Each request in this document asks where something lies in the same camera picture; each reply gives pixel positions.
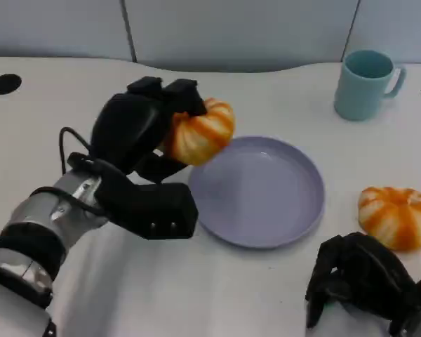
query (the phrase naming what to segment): mug handle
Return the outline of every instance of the mug handle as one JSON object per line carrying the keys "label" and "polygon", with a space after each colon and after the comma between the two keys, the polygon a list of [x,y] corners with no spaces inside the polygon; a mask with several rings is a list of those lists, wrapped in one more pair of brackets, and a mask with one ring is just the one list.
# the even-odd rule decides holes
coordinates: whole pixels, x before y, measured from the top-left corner
{"label": "mug handle", "polygon": [[403,65],[401,65],[399,67],[396,67],[396,68],[401,70],[399,72],[398,81],[396,82],[396,85],[394,86],[394,88],[392,89],[392,91],[390,91],[389,93],[386,93],[384,95],[385,98],[394,98],[394,97],[396,97],[396,95],[398,94],[398,92],[402,88],[402,85],[404,83],[404,80],[407,77],[407,70],[406,70],[406,68]]}

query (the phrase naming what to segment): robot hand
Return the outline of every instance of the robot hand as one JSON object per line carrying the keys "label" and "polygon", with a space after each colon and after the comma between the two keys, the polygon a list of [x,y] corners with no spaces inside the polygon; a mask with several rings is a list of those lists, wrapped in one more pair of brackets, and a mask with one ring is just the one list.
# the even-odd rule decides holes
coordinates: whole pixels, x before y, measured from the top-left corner
{"label": "robot hand", "polygon": [[[40,187],[14,210],[0,234],[0,336],[56,335],[45,311],[68,251],[108,221],[145,239],[188,239],[198,211],[185,184],[161,181],[185,167],[153,151],[175,112],[206,113],[197,83],[179,79],[162,88],[144,77],[112,97],[92,131],[91,144],[70,128],[60,132],[63,176]],[[72,153],[66,172],[62,136],[73,133],[88,154]],[[155,185],[135,185],[137,171]]]}
{"label": "robot hand", "polygon": [[391,321],[392,336],[421,336],[421,281],[373,237],[352,233],[324,242],[307,287],[307,328],[318,323],[330,300]]}

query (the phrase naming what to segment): table surface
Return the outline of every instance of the table surface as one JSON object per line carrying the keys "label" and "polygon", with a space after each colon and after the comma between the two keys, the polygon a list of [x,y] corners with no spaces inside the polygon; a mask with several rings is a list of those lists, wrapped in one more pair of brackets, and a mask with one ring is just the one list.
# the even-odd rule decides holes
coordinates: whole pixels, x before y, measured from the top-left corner
{"label": "table surface", "polygon": [[[370,121],[333,110],[340,64],[262,74],[184,73],[115,60],[0,58],[22,86],[0,96],[0,229],[35,188],[60,176],[62,126],[89,136],[104,103],[150,75],[199,81],[203,97],[230,102],[236,136],[271,136],[308,154],[326,184],[321,225],[273,251],[239,249],[200,227],[193,239],[146,242],[108,224],[71,250],[50,308],[61,336],[301,337],[304,294],[319,244],[359,230],[356,200],[370,185],[421,190],[421,65]],[[81,150],[73,141],[68,150]],[[187,181],[189,169],[170,178]],[[421,251],[399,256],[421,278]],[[384,324],[332,305],[319,336],[382,336]]]}

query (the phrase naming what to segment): toy pumpkin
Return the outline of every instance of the toy pumpkin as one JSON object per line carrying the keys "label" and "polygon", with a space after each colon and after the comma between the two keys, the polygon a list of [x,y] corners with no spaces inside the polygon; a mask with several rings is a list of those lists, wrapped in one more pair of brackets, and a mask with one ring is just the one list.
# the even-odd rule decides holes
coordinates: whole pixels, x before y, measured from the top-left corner
{"label": "toy pumpkin", "polygon": [[191,117],[175,113],[173,127],[164,152],[189,165],[201,165],[227,146],[234,133],[234,113],[228,103],[209,98],[204,101],[207,113]]}
{"label": "toy pumpkin", "polygon": [[386,247],[421,247],[421,193],[410,188],[369,187],[359,198],[360,226]]}

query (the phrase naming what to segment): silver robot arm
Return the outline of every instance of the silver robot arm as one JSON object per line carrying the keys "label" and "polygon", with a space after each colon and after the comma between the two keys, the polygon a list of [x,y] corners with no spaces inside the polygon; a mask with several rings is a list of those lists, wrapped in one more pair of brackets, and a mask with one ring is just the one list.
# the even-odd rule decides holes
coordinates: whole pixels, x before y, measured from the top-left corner
{"label": "silver robot arm", "polygon": [[[61,129],[61,179],[24,200],[0,234],[0,336],[56,336],[46,312],[53,282],[87,231],[109,221],[145,239],[193,235],[198,211],[189,188],[161,183],[186,165],[154,150],[170,131],[175,112],[206,113],[196,85],[179,79],[163,88],[154,77],[130,84],[103,107],[90,145],[71,128]],[[69,172],[65,131],[89,152],[71,154]],[[133,171],[156,184],[132,184],[127,175]]]}
{"label": "silver robot arm", "polygon": [[[97,177],[70,171],[55,187],[98,207],[94,193],[99,185]],[[54,278],[79,238],[106,222],[106,217],[47,192],[32,195],[14,210],[0,236],[0,336],[56,336],[45,311],[53,297]],[[45,244],[37,244],[44,241],[60,246],[44,251]],[[41,259],[38,254],[52,256]]]}

